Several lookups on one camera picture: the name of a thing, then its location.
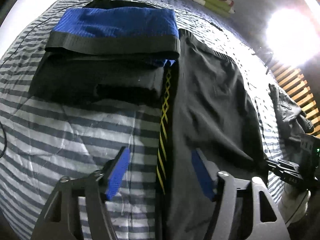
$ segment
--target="gray garment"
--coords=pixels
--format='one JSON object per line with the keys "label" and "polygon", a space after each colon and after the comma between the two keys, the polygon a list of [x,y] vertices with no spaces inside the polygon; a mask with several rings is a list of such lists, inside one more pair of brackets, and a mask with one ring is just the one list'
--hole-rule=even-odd
{"label": "gray garment", "polygon": [[279,134],[291,153],[300,152],[300,135],[312,133],[313,124],[306,113],[278,85],[269,84],[270,97],[275,109]]}

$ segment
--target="bedsheet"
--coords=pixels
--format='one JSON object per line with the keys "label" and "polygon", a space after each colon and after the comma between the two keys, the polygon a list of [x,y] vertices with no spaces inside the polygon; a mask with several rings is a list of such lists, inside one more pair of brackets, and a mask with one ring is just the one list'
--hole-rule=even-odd
{"label": "bedsheet", "polygon": [[[0,121],[8,148],[0,159],[0,208],[21,239],[30,239],[37,217],[61,176],[79,178],[113,159],[122,146],[132,152],[119,193],[108,202],[119,239],[154,239],[155,167],[159,109],[116,100],[74,108],[29,98],[32,77],[44,54],[51,29],[67,8],[92,0],[58,0],[30,23],[0,61]],[[174,9],[179,28],[191,31],[212,49],[237,63],[245,89],[256,107],[268,158],[285,156],[279,138],[263,63],[222,18],[191,0],[132,0]],[[211,23],[220,27],[220,31]],[[4,136],[0,132],[0,149]],[[269,174],[269,191],[277,202],[283,190]],[[85,200],[79,199],[85,239],[90,239]]]}

